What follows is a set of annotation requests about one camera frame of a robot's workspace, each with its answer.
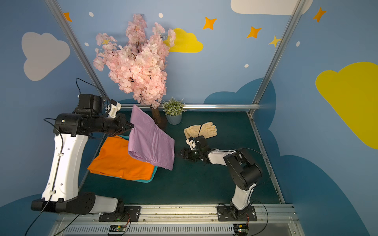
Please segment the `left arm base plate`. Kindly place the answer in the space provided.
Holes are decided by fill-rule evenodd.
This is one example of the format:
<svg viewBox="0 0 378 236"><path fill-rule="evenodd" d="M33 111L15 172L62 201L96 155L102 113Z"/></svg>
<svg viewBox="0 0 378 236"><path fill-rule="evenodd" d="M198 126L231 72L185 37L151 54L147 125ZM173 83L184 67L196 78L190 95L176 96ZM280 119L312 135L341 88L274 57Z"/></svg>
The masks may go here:
<svg viewBox="0 0 378 236"><path fill-rule="evenodd" d="M141 206L124 206L123 210L113 213L102 213L99 222L137 222L140 217Z"/></svg>

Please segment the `orange pants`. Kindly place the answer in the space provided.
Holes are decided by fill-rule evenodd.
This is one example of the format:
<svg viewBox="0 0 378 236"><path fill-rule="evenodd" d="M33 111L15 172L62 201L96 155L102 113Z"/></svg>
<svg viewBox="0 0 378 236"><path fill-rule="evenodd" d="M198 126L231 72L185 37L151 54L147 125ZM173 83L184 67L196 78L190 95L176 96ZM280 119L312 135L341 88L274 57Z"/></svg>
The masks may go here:
<svg viewBox="0 0 378 236"><path fill-rule="evenodd" d="M89 165L89 172L127 181L141 183L152 181L157 167L132 158L128 149L129 141L124 136L106 138L98 156Z"/></svg>

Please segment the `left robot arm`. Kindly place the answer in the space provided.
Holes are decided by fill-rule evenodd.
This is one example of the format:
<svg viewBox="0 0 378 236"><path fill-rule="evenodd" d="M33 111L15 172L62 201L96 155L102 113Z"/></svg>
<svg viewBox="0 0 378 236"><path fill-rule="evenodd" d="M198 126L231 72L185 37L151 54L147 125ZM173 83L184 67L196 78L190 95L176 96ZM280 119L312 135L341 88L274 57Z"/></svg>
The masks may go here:
<svg viewBox="0 0 378 236"><path fill-rule="evenodd" d="M80 193L78 177L84 148L92 133L109 136L132 130L124 114L106 118L81 114L60 114L54 124L55 151L46 188L31 210L78 215L92 213L123 214L121 200Z"/></svg>

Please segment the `purple garment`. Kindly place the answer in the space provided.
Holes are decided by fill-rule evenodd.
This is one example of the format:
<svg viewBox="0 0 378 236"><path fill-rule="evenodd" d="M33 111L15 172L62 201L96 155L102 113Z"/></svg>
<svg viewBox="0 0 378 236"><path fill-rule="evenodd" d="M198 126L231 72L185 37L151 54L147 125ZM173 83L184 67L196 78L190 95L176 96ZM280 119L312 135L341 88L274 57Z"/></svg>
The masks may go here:
<svg viewBox="0 0 378 236"><path fill-rule="evenodd" d="M175 141L154 120L136 105L132 108L131 123L134 128L129 135L129 155L139 161L173 170Z"/></svg>

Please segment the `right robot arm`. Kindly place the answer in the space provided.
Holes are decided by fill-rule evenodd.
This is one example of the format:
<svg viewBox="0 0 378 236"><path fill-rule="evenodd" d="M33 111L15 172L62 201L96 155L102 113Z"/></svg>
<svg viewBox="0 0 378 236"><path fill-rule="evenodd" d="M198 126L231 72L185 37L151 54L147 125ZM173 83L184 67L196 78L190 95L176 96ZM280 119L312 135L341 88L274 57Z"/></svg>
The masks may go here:
<svg viewBox="0 0 378 236"><path fill-rule="evenodd" d="M228 206L220 204L217 207L219 221L256 221L256 212L250 206L250 198L262 178L263 172L247 149L210 148L204 136L190 137L186 142L189 147L185 147L179 152L183 159L226 166L236 185L230 204Z"/></svg>

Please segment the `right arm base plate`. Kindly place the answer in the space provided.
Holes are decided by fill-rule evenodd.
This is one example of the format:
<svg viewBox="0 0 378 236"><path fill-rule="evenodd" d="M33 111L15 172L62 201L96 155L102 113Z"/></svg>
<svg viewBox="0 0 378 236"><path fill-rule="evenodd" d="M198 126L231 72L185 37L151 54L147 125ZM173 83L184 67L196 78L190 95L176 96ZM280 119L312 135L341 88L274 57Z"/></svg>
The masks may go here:
<svg viewBox="0 0 378 236"><path fill-rule="evenodd" d="M218 205L217 216L218 221L257 221L257 213L253 206L248 206L243 210L238 210L234 206Z"/></svg>

